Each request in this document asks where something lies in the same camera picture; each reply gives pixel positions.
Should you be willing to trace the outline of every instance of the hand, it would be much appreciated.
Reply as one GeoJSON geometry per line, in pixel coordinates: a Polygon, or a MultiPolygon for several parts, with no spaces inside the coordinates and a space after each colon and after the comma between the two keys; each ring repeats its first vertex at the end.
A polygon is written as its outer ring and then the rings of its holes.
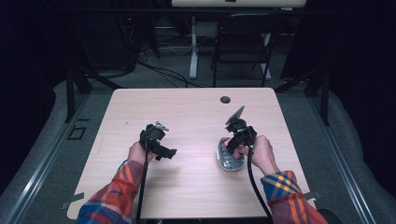
{"type": "MultiPolygon", "coordinates": [[[[239,159],[241,157],[240,153],[248,155],[248,147],[240,145],[233,153],[233,157],[239,159]]],[[[273,147],[270,141],[264,136],[258,136],[254,142],[253,155],[251,158],[251,163],[259,167],[264,175],[271,175],[279,172],[277,168],[273,147]]]]}
{"type": "MultiPolygon", "coordinates": [[[[148,153],[148,162],[152,161],[157,155],[149,152],[148,153]]],[[[135,142],[129,148],[128,160],[130,161],[138,161],[142,165],[145,163],[146,160],[146,151],[142,148],[139,142],[135,142]]]]}

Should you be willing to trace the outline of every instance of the plaid shirt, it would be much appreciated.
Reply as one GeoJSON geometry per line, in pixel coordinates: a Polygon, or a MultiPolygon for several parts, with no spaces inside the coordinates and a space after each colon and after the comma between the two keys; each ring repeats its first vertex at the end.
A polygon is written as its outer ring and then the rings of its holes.
{"type": "Polygon", "coordinates": [[[262,184],[274,223],[327,223],[306,201],[293,171],[266,175],[262,184]]]}
{"type": "MultiPolygon", "coordinates": [[[[125,162],[110,184],[96,192],[78,213],[80,223],[132,223],[134,197],[137,195],[143,165],[125,162]]],[[[274,223],[327,223],[297,186],[292,171],[262,178],[274,223]]]]}
{"type": "Polygon", "coordinates": [[[127,161],[110,184],[96,192],[79,210],[78,223],[132,223],[134,197],[143,174],[143,165],[127,161]]]}

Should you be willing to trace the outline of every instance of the gray carpet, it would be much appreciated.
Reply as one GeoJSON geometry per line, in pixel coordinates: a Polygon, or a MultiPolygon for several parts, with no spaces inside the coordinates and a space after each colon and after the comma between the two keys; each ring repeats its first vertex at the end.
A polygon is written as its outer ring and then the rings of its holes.
{"type": "MultiPolygon", "coordinates": [[[[275,88],[283,82],[279,80],[283,62],[287,55],[291,39],[288,36],[280,37],[274,49],[274,58],[270,66],[272,80],[267,81],[266,86],[275,88]]],[[[212,83],[212,71],[210,70],[211,48],[200,47],[198,62],[198,78],[195,83],[210,86],[212,83]]],[[[161,59],[157,59],[152,53],[147,55],[147,63],[158,67],[164,67],[179,72],[188,77],[190,70],[190,53],[184,55],[175,54],[172,50],[162,50],[161,59]]],[[[230,67],[221,68],[224,74],[230,67]]],[[[249,71],[246,67],[237,66],[231,70],[241,73],[249,73],[252,77],[260,77],[260,71],[256,68],[249,71]]],[[[123,77],[112,78],[114,82],[127,88],[174,88],[175,85],[183,87],[179,81],[170,83],[164,77],[138,65],[132,74],[123,77]]],[[[259,80],[231,81],[221,80],[219,87],[260,86],[259,80]]],[[[66,216],[66,210],[60,209],[61,204],[68,202],[77,186],[80,174],[87,160],[94,137],[100,126],[106,106],[111,96],[111,91],[103,84],[91,80],[94,86],[92,94],[86,96],[86,104],[70,124],[76,127],[85,127],[81,140],[67,140],[67,136],[59,145],[59,154],[56,155],[50,172],[45,178],[43,185],[35,196],[32,204],[28,206],[26,214],[21,218],[22,223],[74,223],[66,216]]],[[[345,182],[340,176],[331,147],[324,134],[321,121],[315,116],[317,111],[310,104],[311,99],[304,97],[301,90],[304,84],[293,88],[289,93],[277,95],[285,120],[290,129],[290,134],[299,155],[308,184],[312,190],[319,190],[323,197],[316,205],[318,208],[329,209],[334,212],[343,223],[361,223],[359,214],[351,201],[345,182]]],[[[64,128],[65,119],[65,86],[64,83],[55,88],[57,102],[53,108],[51,117],[42,134],[37,139],[35,146],[28,155],[22,168],[19,170],[8,189],[1,196],[0,222],[4,222],[14,204],[20,198],[30,177],[36,167],[55,145],[56,137],[64,128]]],[[[77,93],[81,100],[85,96],[77,93]]],[[[359,137],[354,130],[347,113],[336,96],[331,95],[329,119],[331,130],[343,151],[351,172],[355,176],[361,190],[366,197],[368,206],[372,210],[377,223],[396,223],[396,202],[375,182],[370,170],[364,164],[361,155],[359,137]]]]}

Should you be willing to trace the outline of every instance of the cable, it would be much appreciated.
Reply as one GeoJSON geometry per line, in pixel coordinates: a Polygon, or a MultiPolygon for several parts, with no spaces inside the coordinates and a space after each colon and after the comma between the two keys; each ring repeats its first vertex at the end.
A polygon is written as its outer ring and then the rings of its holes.
{"type": "Polygon", "coordinates": [[[265,201],[262,199],[262,195],[260,194],[259,190],[257,189],[256,182],[254,181],[253,173],[251,170],[251,158],[253,156],[253,147],[250,146],[248,147],[248,154],[247,154],[247,172],[248,172],[248,177],[250,179],[251,187],[253,187],[254,192],[256,193],[257,198],[259,199],[260,204],[262,205],[262,208],[265,211],[265,214],[272,220],[272,215],[270,211],[268,210],[268,207],[265,205],[265,201]]]}
{"type": "Polygon", "coordinates": [[[145,151],[146,151],[146,158],[145,164],[143,167],[143,174],[142,174],[142,181],[140,184],[140,194],[139,194],[139,203],[137,205],[137,212],[136,212],[136,223],[140,224],[140,214],[142,213],[142,204],[143,204],[143,195],[145,193],[145,185],[146,185],[146,176],[149,169],[149,149],[148,149],[148,129],[146,128],[146,139],[145,139],[145,151]]]}
{"type": "Polygon", "coordinates": [[[190,51],[190,49],[192,48],[192,45],[189,45],[188,47],[184,47],[184,48],[188,48],[187,50],[184,50],[183,52],[178,52],[177,50],[175,50],[175,48],[176,47],[173,47],[171,44],[167,44],[170,48],[171,48],[171,50],[175,53],[175,54],[178,54],[178,55],[183,55],[183,54],[186,54],[186,53],[188,53],[189,51],[190,51]]]}
{"type": "Polygon", "coordinates": [[[195,87],[205,87],[205,85],[203,85],[203,84],[197,84],[197,83],[189,82],[185,77],[183,77],[181,74],[179,74],[179,73],[177,73],[175,71],[172,71],[172,70],[169,70],[169,69],[166,69],[166,68],[155,67],[155,66],[152,66],[152,65],[149,65],[147,63],[140,62],[140,61],[138,61],[137,63],[142,65],[142,66],[144,66],[144,67],[147,67],[148,69],[151,69],[151,70],[157,72],[162,77],[164,77],[164,76],[171,77],[171,78],[174,78],[176,80],[184,82],[185,83],[184,88],[187,88],[188,85],[192,85],[192,86],[195,86],[195,87]]]}

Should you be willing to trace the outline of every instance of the wooden table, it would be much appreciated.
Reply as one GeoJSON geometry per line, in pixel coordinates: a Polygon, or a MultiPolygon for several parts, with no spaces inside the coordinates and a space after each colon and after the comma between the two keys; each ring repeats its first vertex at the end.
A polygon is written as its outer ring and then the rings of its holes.
{"type": "MultiPolygon", "coordinates": [[[[71,203],[68,217],[77,218],[79,208],[109,183],[140,132],[157,120],[170,130],[162,145],[176,148],[177,154],[172,160],[149,164],[142,218],[265,217],[250,185],[247,165],[239,172],[226,172],[217,159],[220,138],[232,137],[225,122],[241,105],[245,106],[241,119],[271,140],[279,168],[293,170],[303,193],[308,192],[272,89],[116,90],[76,189],[85,198],[71,203]],[[223,104],[222,96],[231,102],[223,104]]],[[[253,166],[253,174],[265,198],[260,170],[253,166]]]]}

